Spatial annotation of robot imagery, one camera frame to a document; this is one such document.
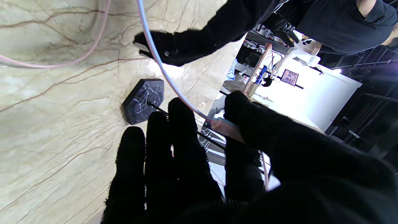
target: person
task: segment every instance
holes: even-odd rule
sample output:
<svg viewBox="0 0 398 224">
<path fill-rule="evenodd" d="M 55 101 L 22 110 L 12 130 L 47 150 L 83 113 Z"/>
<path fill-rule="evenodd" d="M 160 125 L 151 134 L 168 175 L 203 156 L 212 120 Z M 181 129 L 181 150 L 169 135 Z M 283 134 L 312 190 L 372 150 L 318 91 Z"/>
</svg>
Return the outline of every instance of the person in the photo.
<svg viewBox="0 0 398 224">
<path fill-rule="evenodd" d="M 151 34 L 162 61 L 182 66 L 240 40 L 279 3 L 228 0 L 202 30 Z M 277 13 L 297 31 L 322 43 L 323 52 L 352 55 L 379 45 L 398 51 L 396 10 L 382 0 L 290 0 Z M 153 58 L 143 33 L 137 34 L 133 43 L 140 47 L 140 54 Z"/>
<path fill-rule="evenodd" d="M 146 140 L 138 127 L 125 130 L 102 224 L 398 223 L 397 183 L 385 162 L 240 92 L 226 97 L 224 116 L 239 126 L 246 144 L 226 137 L 223 198 L 193 112 L 175 98 L 168 113 L 151 114 Z M 269 192 L 258 150 L 270 157 L 281 182 Z"/>
</svg>

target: blue object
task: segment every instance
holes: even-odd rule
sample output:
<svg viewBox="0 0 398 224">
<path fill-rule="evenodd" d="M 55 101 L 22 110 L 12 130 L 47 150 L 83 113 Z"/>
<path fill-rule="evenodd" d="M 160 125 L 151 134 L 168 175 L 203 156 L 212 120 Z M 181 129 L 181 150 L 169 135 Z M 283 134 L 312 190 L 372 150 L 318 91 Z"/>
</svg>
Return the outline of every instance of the blue object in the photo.
<svg viewBox="0 0 398 224">
<path fill-rule="evenodd" d="M 261 83 L 261 81 L 263 80 L 264 73 L 265 73 L 266 70 L 267 70 L 267 66 L 264 65 L 264 68 L 261 70 L 260 75 L 257 76 L 256 84 L 260 84 Z"/>
<path fill-rule="evenodd" d="M 233 81 L 235 80 L 235 65 L 238 63 L 238 60 L 235 59 L 234 62 L 232 62 L 232 65 L 228 71 L 228 74 L 226 75 L 225 81 Z"/>
</svg>

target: white cable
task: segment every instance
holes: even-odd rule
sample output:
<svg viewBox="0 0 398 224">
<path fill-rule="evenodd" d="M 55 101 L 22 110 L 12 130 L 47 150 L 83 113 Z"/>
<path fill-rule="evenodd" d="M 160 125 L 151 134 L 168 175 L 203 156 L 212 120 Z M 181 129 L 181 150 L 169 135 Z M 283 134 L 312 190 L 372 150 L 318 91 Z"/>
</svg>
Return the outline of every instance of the white cable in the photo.
<svg viewBox="0 0 398 224">
<path fill-rule="evenodd" d="M 166 70 L 163 68 L 162 60 L 160 59 L 158 50 L 156 49 L 155 43 L 153 42 L 153 39 L 152 39 L 152 35 L 150 34 L 150 31 L 149 31 L 149 28 L 148 28 L 148 22 L 146 21 L 146 15 L 145 15 L 144 6 L 142 4 L 142 0 L 137 0 L 137 5 L 138 5 L 139 12 L 140 12 L 140 17 L 141 17 L 141 21 L 142 21 L 142 27 L 144 29 L 146 42 L 148 43 L 149 49 L 150 49 L 150 51 L 152 53 L 152 56 L 155 59 L 156 63 L 159 65 L 160 70 L 162 71 L 162 73 L 164 75 L 164 78 L 166 79 L 166 81 L 169 83 L 171 88 L 174 90 L 174 92 L 178 95 L 178 97 L 181 99 L 181 101 L 185 105 L 187 105 L 191 110 L 193 110 L 195 113 L 197 113 L 199 116 L 201 116 L 202 118 L 206 119 L 207 121 L 209 121 L 209 122 L 213 121 L 214 119 L 204 115 L 197 108 L 195 108 L 195 106 L 193 106 L 188 101 L 188 99 L 178 90 L 178 88 L 174 84 L 173 80 L 168 76 Z"/>
<path fill-rule="evenodd" d="M 285 3 L 288 2 L 288 1 L 289 1 L 289 0 L 286 0 L 286 1 L 282 2 L 281 4 L 279 4 L 279 5 L 275 8 L 274 13 L 276 13 L 276 11 L 278 11 L 278 10 L 282 7 L 282 5 L 285 4 Z"/>
</svg>

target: dark gray t-shirt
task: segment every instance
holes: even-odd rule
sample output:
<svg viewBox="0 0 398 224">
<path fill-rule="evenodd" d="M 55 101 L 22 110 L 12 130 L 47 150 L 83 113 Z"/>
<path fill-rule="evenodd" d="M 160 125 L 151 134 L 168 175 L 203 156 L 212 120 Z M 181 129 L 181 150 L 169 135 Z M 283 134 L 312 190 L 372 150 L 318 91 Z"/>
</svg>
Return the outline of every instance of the dark gray t-shirt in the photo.
<svg viewBox="0 0 398 224">
<path fill-rule="evenodd" d="M 355 0 L 315 0 L 296 30 L 329 47 L 331 53 L 351 55 L 382 44 L 396 23 L 395 8 L 382 0 L 366 18 Z"/>
</svg>

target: wooden stick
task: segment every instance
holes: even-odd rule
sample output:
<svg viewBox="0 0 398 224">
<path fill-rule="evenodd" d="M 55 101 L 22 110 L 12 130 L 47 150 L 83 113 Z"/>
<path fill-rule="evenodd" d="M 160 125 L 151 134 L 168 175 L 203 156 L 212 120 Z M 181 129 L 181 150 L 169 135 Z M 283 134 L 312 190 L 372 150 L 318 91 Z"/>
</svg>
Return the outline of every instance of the wooden stick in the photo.
<svg viewBox="0 0 398 224">
<path fill-rule="evenodd" d="M 249 80 L 248 80 L 248 82 L 246 83 L 246 87 L 245 87 L 245 89 L 243 90 L 243 94 L 245 94 L 246 96 L 249 94 L 250 89 L 252 88 L 252 85 L 253 85 L 253 84 L 252 84 L 252 81 L 253 81 L 254 77 L 256 76 L 256 72 L 257 72 L 257 70 L 260 68 L 261 63 L 263 62 L 263 60 L 264 60 L 264 58 L 265 58 L 265 55 L 268 53 L 268 51 L 271 51 L 271 50 L 272 50 L 272 44 L 267 43 L 267 44 L 265 45 L 265 47 L 266 47 L 267 49 L 265 50 L 264 54 L 261 55 L 260 59 L 258 60 L 258 62 L 257 62 L 257 64 L 256 64 L 256 67 L 254 68 L 254 72 L 253 72 L 252 76 L 249 77 Z"/>
</svg>

